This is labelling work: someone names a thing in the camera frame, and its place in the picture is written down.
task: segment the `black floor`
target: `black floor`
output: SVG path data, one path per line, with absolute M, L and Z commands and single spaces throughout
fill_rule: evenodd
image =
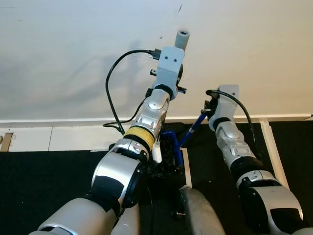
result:
M 312 221 L 312 122 L 303 123 L 271 123 L 271 126 L 289 186 L 298 197 L 305 217 Z M 182 136 L 189 126 L 177 123 L 167 125 L 166 129 L 173 129 Z M 238 127 L 250 143 L 247 125 Z M 260 125 L 256 124 L 255 128 L 263 161 L 272 171 Z M 212 204 L 227 235 L 246 234 L 235 182 L 216 146 L 214 133 L 207 125 L 202 125 L 186 147 L 193 187 Z M 67 201 L 85 194 L 90 188 L 94 168 L 103 156 L 104 152 L 89 151 L 1 153 L 0 234 L 28 234 Z M 155 235 L 188 234 L 184 221 L 171 216 L 175 189 L 184 184 L 180 174 L 149 182 L 156 208 Z M 140 202 L 143 235 L 148 234 L 150 209 L 144 192 Z
M 290 190 L 313 227 L 313 121 L 270 123 Z

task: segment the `silver robot arm segment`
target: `silver robot arm segment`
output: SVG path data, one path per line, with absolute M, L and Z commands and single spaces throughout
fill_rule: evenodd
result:
M 109 235 L 124 209 L 138 203 L 146 183 L 146 163 L 169 102 L 178 92 L 189 32 L 179 32 L 178 38 L 176 47 L 156 50 L 160 55 L 151 96 L 124 137 L 99 162 L 91 190 L 66 203 L 31 235 Z
M 221 85 L 220 91 L 238 98 L 237 85 Z M 223 95 L 209 120 L 224 161 L 237 181 L 248 225 L 259 233 L 286 235 L 305 228 L 300 204 L 294 194 L 268 172 L 254 156 L 234 123 L 237 104 Z

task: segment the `cable connector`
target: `cable connector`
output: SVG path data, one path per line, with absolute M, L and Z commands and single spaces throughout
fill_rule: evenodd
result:
M 159 50 L 159 49 L 151 50 L 152 58 L 154 58 L 155 60 L 159 60 L 159 59 L 160 59 L 161 52 L 162 52 L 162 51 Z
M 179 87 L 179 86 L 177 86 L 177 90 L 178 90 L 178 92 L 183 93 L 183 94 L 186 94 L 186 91 L 187 91 L 186 88 L 184 88 L 184 87 Z
M 156 70 L 150 70 L 150 75 L 157 76 L 157 71 Z
M 146 92 L 146 98 L 148 98 L 149 96 L 151 96 L 153 89 L 152 88 L 148 88 L 147 92 Z

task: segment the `black knob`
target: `black knob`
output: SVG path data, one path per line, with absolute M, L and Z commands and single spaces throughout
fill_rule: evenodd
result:
M 157 75 L 157 71 L 156 70 L 150 70 L 150 75 L 156 76 Z
M 186 94 L 186 91 L 187 91 L 186 88 L 177 86 L 177 89 L 178 89 L 178 92 Z

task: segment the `blue stick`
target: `blue stick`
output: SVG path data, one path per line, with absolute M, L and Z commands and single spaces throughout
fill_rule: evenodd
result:
M 190 127 L 189 131 L 184 135 L 184 137 L 178 142 L 177 148 L 179 149 L 184 142 L 191 136 L 191 134 L 200 126 L 201 122 L 205 119 L 206 114 L 201 114 L 196 122 Z

